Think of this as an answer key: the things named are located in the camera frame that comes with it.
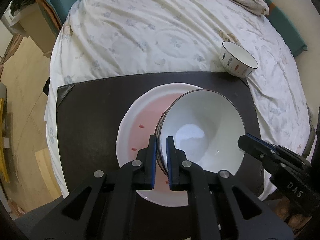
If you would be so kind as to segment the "person's right hand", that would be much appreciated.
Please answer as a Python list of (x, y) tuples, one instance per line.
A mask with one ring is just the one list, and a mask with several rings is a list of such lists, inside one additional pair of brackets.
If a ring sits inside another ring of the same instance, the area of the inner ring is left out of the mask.
[(274, 212), (278, 217), (285, 221), (292, 229), (295, 236), (298, 235), (312, 219), (312, 217), (305, 217), (302, 214), (296, 213), (287, 197), (281, 198), (276, 205)]

